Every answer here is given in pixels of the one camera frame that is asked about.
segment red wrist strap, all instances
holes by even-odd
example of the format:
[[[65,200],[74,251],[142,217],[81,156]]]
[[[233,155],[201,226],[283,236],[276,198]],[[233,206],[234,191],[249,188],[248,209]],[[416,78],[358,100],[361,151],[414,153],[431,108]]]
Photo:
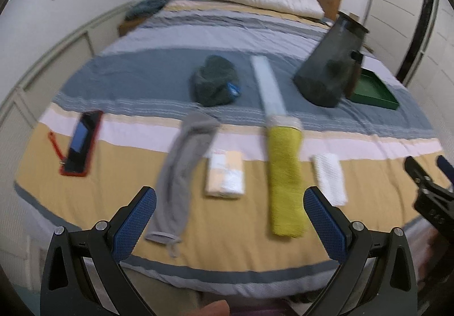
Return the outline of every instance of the red wrist strap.
[[[47,137],[51,141],[52,146],[54,147],[55,153],[57,154],[58,158],[60,158],[60,161],[64,162],[65,157],[63,156],[63,153],[61,153],[61,150],[58,147],[57,140],[55,139],[55,133],[53,131],[50,131],[48,133]]]

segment dark green beanie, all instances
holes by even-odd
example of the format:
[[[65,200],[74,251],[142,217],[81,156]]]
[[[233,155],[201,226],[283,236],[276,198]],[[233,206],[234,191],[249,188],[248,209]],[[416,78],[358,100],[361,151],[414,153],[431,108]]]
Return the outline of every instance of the dark green beanie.
[[[240,81],[233,64],[221,56],[209,56],[194,74],[196,101],[205,107],[226,105],[240,95]]]

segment yellow towel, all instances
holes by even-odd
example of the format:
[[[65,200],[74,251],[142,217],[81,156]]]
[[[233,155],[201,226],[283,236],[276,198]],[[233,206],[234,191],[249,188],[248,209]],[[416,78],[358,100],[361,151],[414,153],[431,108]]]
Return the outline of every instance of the yellow towel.
[[[274,116],[274,121],[268,124],[272,231],[280,236],[300,237],[308,223],[303,208],[304,184],[299,161],[302,132],[297,125],[300,121]]]

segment red phone case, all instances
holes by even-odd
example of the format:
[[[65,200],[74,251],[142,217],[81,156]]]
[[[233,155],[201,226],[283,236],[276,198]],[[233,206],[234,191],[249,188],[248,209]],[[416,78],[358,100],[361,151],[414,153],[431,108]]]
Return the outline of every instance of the red phone case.
[[[102,112],[101,110],[97,110],[96,112],[100,113],[99,122],[96,125],[96,128],[95,128],[95,130],[93,132],[93,138],[91,140],[90,148],[88,150],[87,158],[85,160],[85,170],[83,172],[66,172],[64,170],[64,165],[62,165],[60,167],[60,174],[61,175],[64,175],[64,176],[87,176],[88,171],[90,169],[90,163],[91,163],[91,157],[92,157],[92,154],[93,154],[94,143],[95,143],[95,141],[96,141],[96,139],[98,137],[99,126],[101,125],[101,120],[102,120],[103,114],[104,114],[104,112]]]

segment bedsheet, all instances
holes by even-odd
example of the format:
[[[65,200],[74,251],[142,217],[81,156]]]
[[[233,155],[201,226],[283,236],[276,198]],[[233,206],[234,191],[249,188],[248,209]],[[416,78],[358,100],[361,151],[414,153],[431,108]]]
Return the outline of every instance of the bedsheet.
[[[171,0],[76,72],[42,115],[16,174],[16,191],[33,221],[30,230],[48,241],[55,225],[89,229],[111,218],[142,186],[153,187],[181,120],[202,109],[192,101],[193,71],[207,56],[220,55],[234,64],[242,95],[232,105],[203,111],[222,123],[211,149],[242,152],[246,194],[239,200],[205,197],[203,158],[192,177],[180,256],[172,258],[165,246],[142,237],[122,265],[178,287],[223,295],[273,298],[323,287],[338,264],[329,260],[313,228],[292,239],[270,229],[265,116],[250,61],[251,55],[264,55],[289,115],[304,127],[299,158],[307,187],[316,185],[311,156],[335,153],[344,172],[346,216],[371,230],[403,227],[410,242],[416,240],[427,222],[412,208],[416,186],[403,159],[415,156],[435,182],[447,186],[435,165],[440,143],[409,92],[370,57],[363,66],[387,84],[400,103],[397,110],[345,99],[327,109],[306,101],[292,75],[326,31],[321,23],[288,14]],[[93,109],[105,115],[90,173],[61,176],[47,134],[56,133],[65,150],[80,113]]]

